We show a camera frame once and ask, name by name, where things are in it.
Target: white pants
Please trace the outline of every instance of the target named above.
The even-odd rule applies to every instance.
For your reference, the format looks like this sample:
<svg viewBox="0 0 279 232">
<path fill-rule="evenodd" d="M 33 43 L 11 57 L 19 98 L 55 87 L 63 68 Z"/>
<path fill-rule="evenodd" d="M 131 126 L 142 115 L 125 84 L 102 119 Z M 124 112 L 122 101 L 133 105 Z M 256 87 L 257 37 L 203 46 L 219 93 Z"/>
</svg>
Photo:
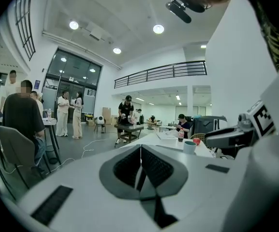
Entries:
<svg viewBox="0 0 279 232">
<path fill-rule="evenodd" d="M 68 113 L 66 114 L 58 111 L 56 136 L 62 137 L 64 135 L 67 135 L 67 117 L 68 117 Z"/>
<path fill-rule="evenodd" d="M 81 113 L 74 112 L 73 113 L 73 136 L 74 137 L 82 137 L 81 131 Z"/>
</svg>

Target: woman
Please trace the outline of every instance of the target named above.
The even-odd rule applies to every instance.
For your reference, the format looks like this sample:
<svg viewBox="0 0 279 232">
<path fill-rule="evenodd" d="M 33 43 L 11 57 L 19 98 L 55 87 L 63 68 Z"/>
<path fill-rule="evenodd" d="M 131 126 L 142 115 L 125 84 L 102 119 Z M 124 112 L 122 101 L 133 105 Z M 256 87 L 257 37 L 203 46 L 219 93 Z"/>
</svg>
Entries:
<svg viewBox="0 0 279 232">
<path fill-rule="evenodd" d="M 65 90 L 58 99 L 58 122 L 56 132 L 56 136 L 58 137 L 67 137 L 67 117 L 68 108 L 70 107 L 68 96 L 69 92 Z"/>
<path fill-rule="evenodd" d="M 188 138 L 188 133 L 190 132 L 190 129 L 192 125 L 186 120 L 186 117 L 184 114 L 179 114 L 179 124 L 176 126 L 177 131 L 184 131 L 184 137 L 183 138 Z"/>
<path fill-rule="evenodd" d="M 82 138 L 81 131 L 81 109 L 83 105 L 82 92 L 77 93 L 77 99 L 75 101 L 74 112 L 73 112 L 73 138 Z"/>
</svg>

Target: hair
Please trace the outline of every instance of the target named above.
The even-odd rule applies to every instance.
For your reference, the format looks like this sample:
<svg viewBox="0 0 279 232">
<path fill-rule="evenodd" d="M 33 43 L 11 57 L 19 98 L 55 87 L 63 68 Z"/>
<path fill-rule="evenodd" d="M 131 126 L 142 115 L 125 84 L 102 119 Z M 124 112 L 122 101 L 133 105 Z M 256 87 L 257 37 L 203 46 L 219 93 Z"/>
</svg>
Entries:
<svg viewBox="0 0 279 232">
<path fill-rule="evenodd" d="M 21 82 L 21 87 L 27 88 L 27 93 L 31 93 L 33 89 L 33 85 L 29 80 L 24 80 Z"/>
<path fill-rule="evenodd" d="M 81 105 L 83 105 L 83 97 L 82 97 L 82 92 L 79 91 L 78 93 L 78 98 L 81 98 Z"/>
<path fill-rule="evenodd" d="M 67 93 L 68 92 L 68 90 L 64 90 L 63 92 L 62 92 L 62 97 L 64 98 L 64 95 L 65 95 L 65 93 Z"/>
<path fill-rule="evenodd" d="M 36 91 L 32 91 L 31 94 L 33 94 L 37 97 L 37 92 Z"/>
</svg>

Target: bottle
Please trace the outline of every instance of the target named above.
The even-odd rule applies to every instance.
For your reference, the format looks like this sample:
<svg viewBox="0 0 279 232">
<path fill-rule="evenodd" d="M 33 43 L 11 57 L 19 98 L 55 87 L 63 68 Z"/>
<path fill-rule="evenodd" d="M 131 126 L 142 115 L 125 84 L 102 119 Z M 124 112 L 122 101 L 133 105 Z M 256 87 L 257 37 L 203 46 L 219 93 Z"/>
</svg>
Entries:
<svg viewBox="0 0 279 232">
<path fill-rule="evenodd" d="M 179 141 L 179 142 L 182 142 L 182 141 L 183 141 L 183 138 L 184 138 L 184 131 L 183 131 L 183 130 L 180 130 L 180 131 L 179 131 L 179 136 L 178 136 L 178 141 Z"/>
<path fill-rule="evenodd" d="M 48 120 L 51 120 L 51 108 L 48 109 L 48 112 L 47 112 L 47 113 L 48 113 L 48 114 L 47 114 L 47 115 L 48 115 Z"/>
</svg>

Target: black cap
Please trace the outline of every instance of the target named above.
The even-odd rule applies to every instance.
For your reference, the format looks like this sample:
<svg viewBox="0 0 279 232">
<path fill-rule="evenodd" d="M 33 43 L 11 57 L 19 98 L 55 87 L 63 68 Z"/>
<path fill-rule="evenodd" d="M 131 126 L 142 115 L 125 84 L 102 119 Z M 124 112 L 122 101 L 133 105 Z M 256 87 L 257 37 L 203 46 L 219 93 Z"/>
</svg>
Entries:
<svg viewBox="0 0 279 232">
<path fill-rule="evenodd" d="M 125 97 L 125 100 L 127 100 L 128 102 L 131 102 L 131 101 L 132 101 L 132 97 L 131 97 L 130 95 L 127 95 L 127 96 Z"/>
<path fill-rule="evenodd" d="M 189 0 L 180 0 L 180 1 L 182 1 L 187 8 L 189 8 L 197 13 L 202 13 L 205 11 L 205 8 L 198 3 L 193 3 L 192 1 L 189 1 Z"/>
</svg>

